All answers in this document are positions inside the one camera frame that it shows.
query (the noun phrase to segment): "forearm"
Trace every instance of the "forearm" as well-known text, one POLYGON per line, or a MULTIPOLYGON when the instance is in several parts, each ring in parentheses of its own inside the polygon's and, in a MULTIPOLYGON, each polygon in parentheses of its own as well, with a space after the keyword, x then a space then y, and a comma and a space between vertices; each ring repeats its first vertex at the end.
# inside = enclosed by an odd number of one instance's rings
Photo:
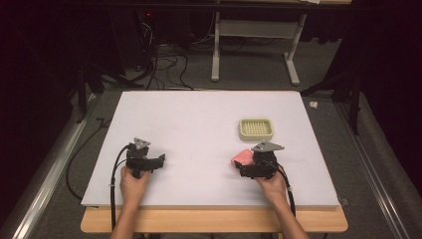
POLYGON ((292 213, 289 204, 285 201, 273 202, 273 208, 279 220, 283 234, 288 239, 309 238, 295 215, 292 213))
POLYGON ((120 216, 111 233, 111 239, 124 239, 133 237, 134 223, 138 213, 138 204, 125 203, 121 208, 120 216))

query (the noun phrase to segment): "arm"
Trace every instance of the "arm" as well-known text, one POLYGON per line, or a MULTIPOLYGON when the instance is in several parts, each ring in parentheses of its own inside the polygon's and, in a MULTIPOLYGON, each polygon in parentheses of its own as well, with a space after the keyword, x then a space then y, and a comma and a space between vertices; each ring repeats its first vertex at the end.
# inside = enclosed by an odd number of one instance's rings
POLYGON ((270 201, 276 212, 280 227, 287 238, 309 238, 304 228, 293 215, 286 199, 286 183, 283 177, 276 173, 271 179, 255 178, 260 184, 264 195, 270 201))
POLYGON ((131 175, 131 170, 126 166, 121 169, 120 190, 123 195, 123 207, 110 239, 132 238, 137 209, 145 194, 150 174, 146 171, 142 178, 137 179, 131 175))

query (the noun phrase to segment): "yellow basket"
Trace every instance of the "yellow basket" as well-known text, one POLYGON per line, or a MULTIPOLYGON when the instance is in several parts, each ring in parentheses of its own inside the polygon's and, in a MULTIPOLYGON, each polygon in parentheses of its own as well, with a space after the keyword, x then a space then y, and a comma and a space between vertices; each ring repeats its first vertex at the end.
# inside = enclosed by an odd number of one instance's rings
POLYGON ((239 138, 242 141, 262 141, 273 138, 273 127, 269 119, 240 119, 239 138))

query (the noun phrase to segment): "wooden table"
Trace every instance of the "wooden table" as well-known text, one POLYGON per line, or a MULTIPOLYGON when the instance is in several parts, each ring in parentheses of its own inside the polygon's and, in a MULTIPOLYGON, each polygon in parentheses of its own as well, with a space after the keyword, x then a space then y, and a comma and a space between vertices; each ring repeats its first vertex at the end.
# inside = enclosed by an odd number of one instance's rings
MULTIPOLYGON (((307 232, 343 232, 347 229, 341 206, 299 207, 297 218, 307 232)), ((88 207, 81 229, 86 233, 111 232, 109 207, 88 207)), ((139 208, 135 231, 144 233, 281 232, 269 207, 139 208)))

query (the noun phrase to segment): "white table surface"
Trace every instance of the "white table surface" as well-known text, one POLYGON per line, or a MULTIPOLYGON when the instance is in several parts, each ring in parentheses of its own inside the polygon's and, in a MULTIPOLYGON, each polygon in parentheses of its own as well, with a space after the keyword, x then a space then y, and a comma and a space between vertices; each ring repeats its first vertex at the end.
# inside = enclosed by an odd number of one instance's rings
MULTIPOLYGON (((338 200, 302 98, 297 92, 126 92, 121 95, 82 201, 109 205, 109 182, 120 150, 134 137, 151 142, 148 158, 165 153, 150 177, 144 206, 266 206, 258 183, 230 160, 258 142, 238 136, 242 118, 270 119, 271 142, 297 206, 336 206, 338 200)), ((122 204, 116 173, 116 205, 122 204)))

